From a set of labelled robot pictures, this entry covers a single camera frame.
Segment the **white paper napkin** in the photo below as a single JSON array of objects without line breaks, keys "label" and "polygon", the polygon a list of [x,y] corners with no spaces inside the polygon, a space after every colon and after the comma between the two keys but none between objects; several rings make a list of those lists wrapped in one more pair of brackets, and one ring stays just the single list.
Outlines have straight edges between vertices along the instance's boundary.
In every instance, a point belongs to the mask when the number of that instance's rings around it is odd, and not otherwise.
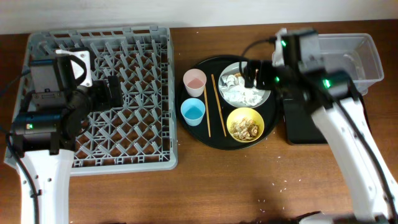
[{"label": "white paper napkin", "polygon": [[239,73],[223,75],[219,89],[223,98],[229,103],[242,103],[246,106],[256,106],[265,94],[264,90],[246,88],[244,78]]}]

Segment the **white round plate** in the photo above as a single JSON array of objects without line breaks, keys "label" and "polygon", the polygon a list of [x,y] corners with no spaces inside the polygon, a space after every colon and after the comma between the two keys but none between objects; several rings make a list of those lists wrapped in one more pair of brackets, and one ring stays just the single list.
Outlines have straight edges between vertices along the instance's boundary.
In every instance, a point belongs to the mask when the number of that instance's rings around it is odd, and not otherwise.
[{"label": "white round plate", "polygon": [[[228,66],[221,72],[221,75],[220,75],[220,77],[218,78],[218,89],[219,89],[219,87],[221,86],[221,77],[222,77],[223,75],[235,75],[235,74],[238,74],[238,73],[241,75],[240,70],[239,70],[239,62],[235,62],[235,63],[232,63],[232,64],[228,65]],[[231,106],[233,106],[233,107],[235,107],[235,108],[256,108],[256,107],[262,105],[262,104],[268,99],[268,97],[270,96],[270,94],[271,94],[271,92],[270,92],[269,90],[265,90],[265,94],[263,95],[263,98],[262,98],[261,102],[258,103],[256,106],[246,106],[246,105],[244,105],[244,104],[242,104],[242,103],[229,103],[228,101],[226,101],[226,100],[223,98],[223,95],[222,95],[222,94],[221,94],[221,96],[222,96],[222,98],[225,100],[225,102],[227,102],[228,104],[230,104]]]}]

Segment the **yellow bowl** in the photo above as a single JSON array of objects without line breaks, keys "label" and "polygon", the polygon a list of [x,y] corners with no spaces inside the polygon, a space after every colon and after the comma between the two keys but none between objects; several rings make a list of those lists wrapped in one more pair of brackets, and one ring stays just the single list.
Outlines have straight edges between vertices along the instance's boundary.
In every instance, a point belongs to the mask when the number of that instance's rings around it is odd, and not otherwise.
[{"label": "yellow bowl", "polygon": [[241,143],[258,140],[266,127],[262,116],[252,108],[237,108],[230,112],[226,126],[231,137]]}]

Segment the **food scraps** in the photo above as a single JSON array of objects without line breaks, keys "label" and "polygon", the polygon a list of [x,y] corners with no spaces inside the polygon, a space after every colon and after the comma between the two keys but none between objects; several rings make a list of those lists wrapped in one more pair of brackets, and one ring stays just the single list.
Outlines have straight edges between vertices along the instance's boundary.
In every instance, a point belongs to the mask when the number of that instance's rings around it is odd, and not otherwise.
[{"label": "food scraps", "polygon": [[243,118],[233,121],[230,126],[232,136],[240,141],[251,141],[259,134],[259,126],[253,119]]}]

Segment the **pink plastic cup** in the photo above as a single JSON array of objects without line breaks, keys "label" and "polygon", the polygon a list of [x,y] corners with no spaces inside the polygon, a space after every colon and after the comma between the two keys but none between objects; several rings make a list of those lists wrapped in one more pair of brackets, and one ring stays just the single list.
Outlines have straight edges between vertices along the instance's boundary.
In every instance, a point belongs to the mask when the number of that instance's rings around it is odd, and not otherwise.
[{"label": "pink plastic cup", "polygon": [[187,93],[195,98],[204,92],[206,81],[205,73],[197,68],[186,71],[183,76],[183,84]]}]

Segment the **blue plastic cup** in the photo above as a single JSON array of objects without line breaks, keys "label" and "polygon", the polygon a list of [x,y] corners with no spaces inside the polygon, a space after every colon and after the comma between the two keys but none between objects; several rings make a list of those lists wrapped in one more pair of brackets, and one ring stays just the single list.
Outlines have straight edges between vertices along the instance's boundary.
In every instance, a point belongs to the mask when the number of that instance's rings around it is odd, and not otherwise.
[{"label": "blue plastic cup", "polygon": [[205,104],[198,98],[189,98],[182,103],[180,112],[189,126],[198,126],[205,115]]}]

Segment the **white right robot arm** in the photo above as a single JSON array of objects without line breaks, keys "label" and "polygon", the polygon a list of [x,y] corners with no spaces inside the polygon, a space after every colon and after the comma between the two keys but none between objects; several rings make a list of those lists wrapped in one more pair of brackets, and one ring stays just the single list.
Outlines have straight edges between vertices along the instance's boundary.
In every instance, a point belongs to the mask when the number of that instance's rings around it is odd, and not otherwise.
[{"label": "white right robot arm", "polygon": [[397,182],[369,130],[361,94],[344,70],[328,71],[313,29],[281,31],[272,62],[241,57],[245,86],[298,99],[330,146],[349,188],[348,215],[306,213],[294,223],[396,223]]}]

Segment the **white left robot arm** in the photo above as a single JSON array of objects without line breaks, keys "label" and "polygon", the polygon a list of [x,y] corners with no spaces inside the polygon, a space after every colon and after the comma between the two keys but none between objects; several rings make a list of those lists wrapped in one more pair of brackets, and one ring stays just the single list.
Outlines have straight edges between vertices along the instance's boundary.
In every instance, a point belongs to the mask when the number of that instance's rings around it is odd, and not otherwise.
[{"label": "white left robot arm", "polygon": [[22,223],[68,223],[76,138],[92,112],[123,105],[117,77],[84,86],[90,65],[60,54],[30,62],[34,89],[6,134],[21,183]]}]

